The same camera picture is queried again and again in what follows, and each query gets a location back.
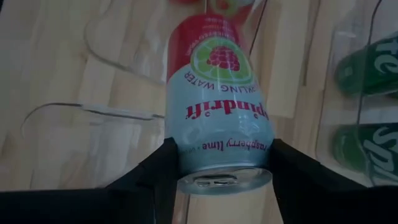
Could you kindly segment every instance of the lime slice graphic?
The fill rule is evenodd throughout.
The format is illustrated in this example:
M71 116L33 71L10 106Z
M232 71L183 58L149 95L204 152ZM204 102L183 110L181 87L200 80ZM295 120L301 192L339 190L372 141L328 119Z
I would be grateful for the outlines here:
M212 10L225 17L232 17L238 11L237 0L209 0Z
M193 71L206 80L230 84L248 84L253 74L242 50L232 41L211 37L192 53Z

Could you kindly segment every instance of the green sprite bottle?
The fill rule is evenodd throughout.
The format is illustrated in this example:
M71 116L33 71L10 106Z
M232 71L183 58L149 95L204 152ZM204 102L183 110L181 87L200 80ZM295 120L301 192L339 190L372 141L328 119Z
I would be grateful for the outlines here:
M343 58L336 67L335 80L346 95L398 90L398 32Z
M343 167L367 174L374 185L398 183L398 123L343 126L331 152Z

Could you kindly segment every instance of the raspberry lime label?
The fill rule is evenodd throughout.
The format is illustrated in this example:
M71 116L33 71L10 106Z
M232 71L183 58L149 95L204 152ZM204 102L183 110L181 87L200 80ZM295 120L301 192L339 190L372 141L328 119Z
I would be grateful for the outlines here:
M248 84L253 79L250 64L239 46L221 37L199 44L191 56L191 66L205 80Z

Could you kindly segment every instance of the aluminum can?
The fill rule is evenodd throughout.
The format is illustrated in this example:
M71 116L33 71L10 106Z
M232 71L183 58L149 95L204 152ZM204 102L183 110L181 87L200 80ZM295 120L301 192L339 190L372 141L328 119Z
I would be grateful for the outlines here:
M373 185L398 183L398 123L342 126L331 152L343 167L366 174Z
M240 43L215 14L189 17L170 36L165 135L177 143L186 193L232 194L271 180L274 133Z
M381 95L398 90L398 32L338 62L335 80L345 95Z

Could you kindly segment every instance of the light blue can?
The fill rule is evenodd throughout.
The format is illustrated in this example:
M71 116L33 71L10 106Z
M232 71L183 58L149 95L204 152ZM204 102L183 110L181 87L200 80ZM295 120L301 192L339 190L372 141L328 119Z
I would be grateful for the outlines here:
M221 195L255 189L274 139L239 35L217 15L189 17L169 42L166 136L178 145L181 190Z

